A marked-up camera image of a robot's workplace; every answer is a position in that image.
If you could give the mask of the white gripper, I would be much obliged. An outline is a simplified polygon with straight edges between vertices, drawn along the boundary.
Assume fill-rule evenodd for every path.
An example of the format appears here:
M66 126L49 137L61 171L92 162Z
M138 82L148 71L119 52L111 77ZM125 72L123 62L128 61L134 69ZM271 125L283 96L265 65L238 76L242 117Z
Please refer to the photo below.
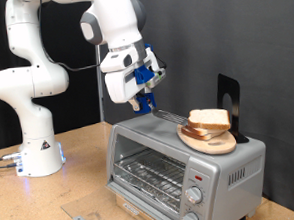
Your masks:
M120 71L107 72L105 84L111 100L122 104L129 102L134 112L141 109L140 103L134 97L144 88L154 88L162 80L162 69L158 66L153 47L146 46L147 57Z

